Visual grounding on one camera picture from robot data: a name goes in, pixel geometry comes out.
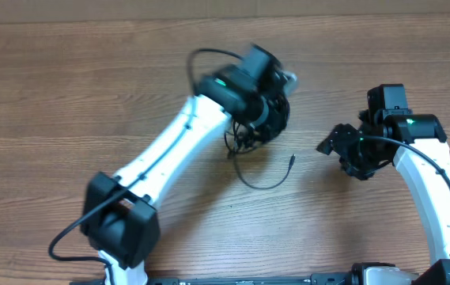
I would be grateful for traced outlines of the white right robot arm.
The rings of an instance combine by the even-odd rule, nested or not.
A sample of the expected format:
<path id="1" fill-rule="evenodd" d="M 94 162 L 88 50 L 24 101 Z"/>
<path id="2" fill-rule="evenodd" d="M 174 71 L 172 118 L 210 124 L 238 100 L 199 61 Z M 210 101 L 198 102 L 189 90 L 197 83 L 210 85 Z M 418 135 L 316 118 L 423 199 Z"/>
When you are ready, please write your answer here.
<path id="1" fill-rule="evenodd" d="M 393 165 L 413 198 L 429 246 L 429 268 L 411 275 L 394 265 L 355 264 L 351 284 L 450 284 L 450 148 L 435 115 L 365 110 L 361 126 L 338 124 L 317 151 L 339 155 L 349 176 L 365 181 Z"/>

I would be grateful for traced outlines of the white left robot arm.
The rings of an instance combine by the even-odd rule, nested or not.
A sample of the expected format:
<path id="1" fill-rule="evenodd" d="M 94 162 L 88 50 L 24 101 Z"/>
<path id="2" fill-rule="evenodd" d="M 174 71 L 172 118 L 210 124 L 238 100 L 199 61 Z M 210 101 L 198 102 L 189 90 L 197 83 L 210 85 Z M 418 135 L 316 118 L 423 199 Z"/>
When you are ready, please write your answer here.
<path id="1" fill-rule="evenodd" d="M 297 76 L 279 66 L 228 65 L 202 77 L 176 118 L 133 161 L 87 185 L 81 232 L 105 266 L 106 284 L 145 284 L 144 262 L 161 236 L 157 211 L 199 153 L 233 136 L 231 155 L 286 129 Z"/>

